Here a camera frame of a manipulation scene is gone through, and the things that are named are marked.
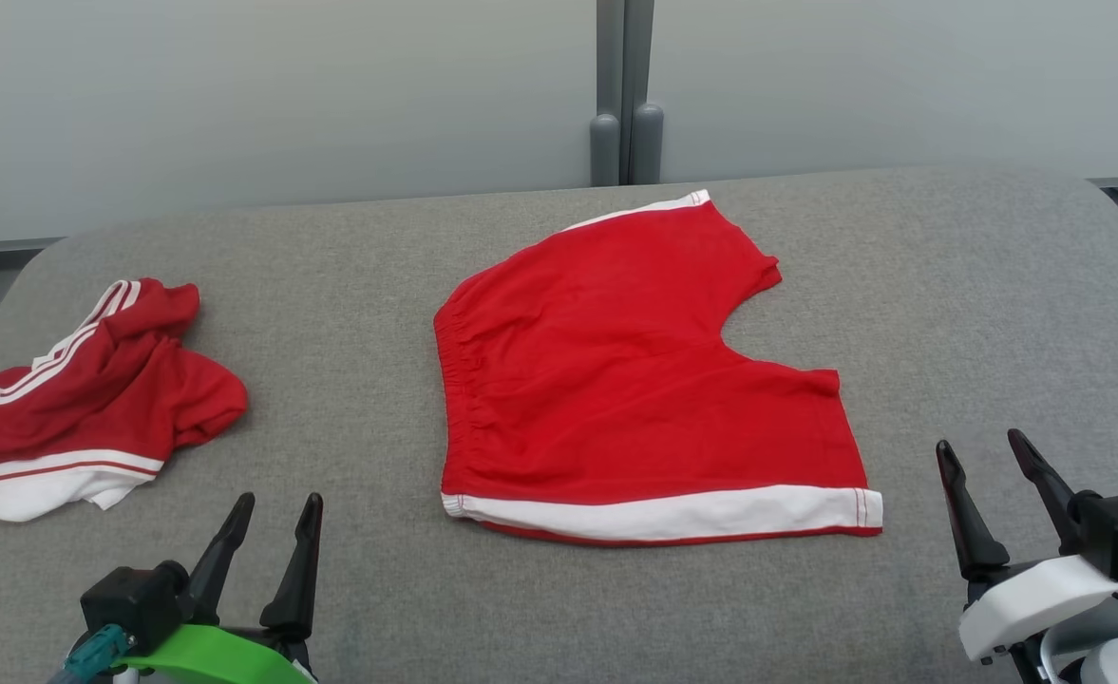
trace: gray table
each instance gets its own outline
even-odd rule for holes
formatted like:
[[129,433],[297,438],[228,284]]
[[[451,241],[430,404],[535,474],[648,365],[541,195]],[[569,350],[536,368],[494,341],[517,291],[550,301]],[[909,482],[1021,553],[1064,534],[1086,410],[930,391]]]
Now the gray table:
[[323,681],[1014,681],[967,663],[935,443],[950,438],[1016,560],[1052,554],[1005,446],[1018,426],[1076,486],[1118,492],[1118,209],[1080,180],[902,169],[705,183],[783,259],[738,351],[841,370],[877,538],[660,549],[523,541],[445,516],[433,313],[563,226],[701,186],[189,213],[41,253],[0,307],[28,364],[121,277],[196,282],[187,345],[249,386],[225,437],[112,511],[0,523],[0,683],[42,681],[76,600],[117,564],[190,564],[258,495],[221,618],[254,624],[304,497],[326,497],[311,640]]

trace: garment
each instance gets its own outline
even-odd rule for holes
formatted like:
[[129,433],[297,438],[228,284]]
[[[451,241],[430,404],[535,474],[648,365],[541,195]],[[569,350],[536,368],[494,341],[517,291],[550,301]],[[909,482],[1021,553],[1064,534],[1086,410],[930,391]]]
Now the garment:
[[584,221],[437,312],[452,516],[593,544],[879,534],[833,370],[732,351],[780,281],[705,191]]
[[116,282],[46,355],[0,372],[0,520],[108,510],[245,412],[241,381],[181,345],[198,311],[195,285]]

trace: white trim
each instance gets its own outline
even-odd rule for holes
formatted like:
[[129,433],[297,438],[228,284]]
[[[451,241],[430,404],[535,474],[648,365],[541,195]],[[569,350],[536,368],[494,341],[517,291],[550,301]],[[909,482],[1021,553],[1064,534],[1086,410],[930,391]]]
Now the white trim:
[[[2,476],[36,477],[38,475],[42,475],[42,473],[32,473],[32,475],[29,476],[25,476],[22,474],[26,472],[37,472],[37,471],[46,472],[47,468],[60,468],[60,471],[67,471],[65,466],[72,466],[72,464],[75,463],[91,463],[91,462],[104,462],[104,463],[116,464],[116,466],[139,467],[142,468],[142,471],[148,471],[148,472],[159,472],[162,468],[162,462],[160,462],[159,459],[145,458],[145,456],[138,456],[136,454],[129,454],[127,452],[116,452],[115,449],[84,449],[80,452],[48,454],[47,456],[39,456],[39,458],[37,459],[18,459],[17,462],[0,463],[0,477]],[[127,468],[123,467],[110,467],[106,465],[85,466],[85,467],[97,468],[98,471],[106,471],[106,472],[124,472],[129,473],[134,478],[145,479],[145,481],[152,479],[154,477],[145,472],[127,471]]]
[[665,212],[669,209],[684,209],[686,207],[698,207],[698,205],[705,205],[710,202],[711,194],[705,190],[697,190],[690,192],[684,198],[681,199],[666,199],[663,202],[653,202],[646,207],[638,207],[637,209],[627,209],[624,212],[612,212],[605,213],[603,217],[596,217],[595,219],[588,219],[585,221],[577,222],[576,225],[568,225],[567,228],[559,230],[559,232],[566,232],[576,228],[584,228],[586,225],[594,225],[594,222],[601,222],[603,220],[614,219],[618,217],[627,216],[627,213],[637,212]]
[[136,303],[139,295],[141,295],[141,282],[138,281],[119,281],[107,287],[103,297],[100,297],[98,303],[94,304],[94,311],[91,311],[91,315],[82,321],[82,325],[77,326],[77,330],[73,331],[68,338],[56,342],[56,345],[47,354],[36,357],[30,362],[29,372],[20,377],[15,384],[0,387],[0,406],[23,398],[37,387],[58,376],[67,368],[69,359],[73,359],[73,354],[78,348],[93,336],[94,331],[98,329],[98,321],[132,306]]
[[883,525],[880,493],[850,486],[775,484],[605,505],[515,502],[443,493],[440,501],[451,516],[601,542],[675,542],[828,528],[879,531]]

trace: gray wall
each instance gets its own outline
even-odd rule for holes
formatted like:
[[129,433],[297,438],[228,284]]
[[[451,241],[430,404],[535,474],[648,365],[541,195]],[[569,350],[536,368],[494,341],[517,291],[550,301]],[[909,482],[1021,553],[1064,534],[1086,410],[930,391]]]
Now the gray wall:
[[663,181],[1011,161],[1118,177],[1118,0],[655,3]]
[[591,3],[0,0],[0,239],[588,186]]

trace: teal connector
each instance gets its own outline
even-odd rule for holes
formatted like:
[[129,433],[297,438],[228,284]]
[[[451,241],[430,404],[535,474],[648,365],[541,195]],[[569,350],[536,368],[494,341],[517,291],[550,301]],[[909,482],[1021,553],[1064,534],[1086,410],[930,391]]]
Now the teal connector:
[[89,681],[111,669],[111,664],[129,653],[132,644],[119,624],[107,624],[95,631],[79,648],[65,658],[65,672],[72,672],[78,680]]

